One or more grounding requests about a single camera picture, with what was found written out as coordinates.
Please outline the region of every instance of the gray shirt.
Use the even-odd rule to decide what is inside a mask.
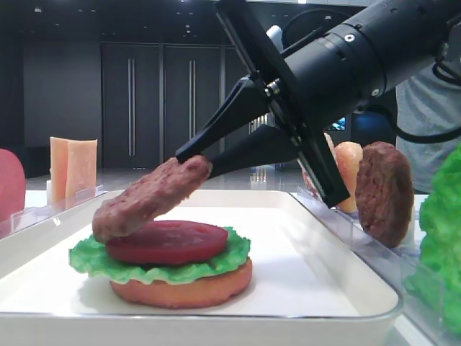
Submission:
[[[406,132],[427,136],[461,126],[461,87],[435,77],[432,67],[397,87],[397,103],[398,125]],[[458,143],[461,138],[440,144],[397,138],[397,149],[410,161],[415,189],[432,191],[432,177]]]

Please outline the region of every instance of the robotic arm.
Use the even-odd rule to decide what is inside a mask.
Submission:
[[[242,78],[205,127],[181,147],[180,162],[200,154],[223,136],[271,113],[235,148],[215,158],[211,177],[262,164],[298,159],[328,207],[349,197],[323,129],[364,110],[407,78],[431,65],[453,81],[449,63],[461,56],[461,1],[383,0],[321,37],[309,37],[279,52],[245,0],[220,0],[217,15],[245,63]],[[441,135],[398,136],[419,143],[448,141],[461,129]]]

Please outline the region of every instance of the green lettuce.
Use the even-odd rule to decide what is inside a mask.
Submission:
[[[170,285],[192,283],[200,278],[231,272],[246,262],[250,252],[250,240],[240,237],[232,227],[225,229],[229,232],[225,251],[203,263],[149,268],[129,265],[112,259],[105,245],[97,242],[91,235],[70,250],[69,264],[77,272],[87,273],[90,278],[103,276],[121,284],[130,280],[138,280],[146,285],[154,280]]]
[[[443,302],[446,327],[461,334],[461,145],[447,157],[432,185],[420,210],[420,226],[426,232],[420,263],[439,279],[419,268],[406,288],[435,311]]]

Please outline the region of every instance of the white tray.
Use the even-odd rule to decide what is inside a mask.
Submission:
[[[128,304],[68,266],[109,192],[0,241],[0,345],[379,346],[401,296],[285,192],[199,190],[161,219],[233,226],[254,279],[203,310]]]

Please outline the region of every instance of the red tomato slice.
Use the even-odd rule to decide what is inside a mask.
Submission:
[[[10,151],[0,149],[0,239],[8,235],[11,226],[1,225],[12,214],[24,210],[26,177],[19,159]]]
[[[228,235],[205,223],[152,221],[129,236],[109,240],[106,250],[115,260],[136,265],[183,265],[220,254]]]

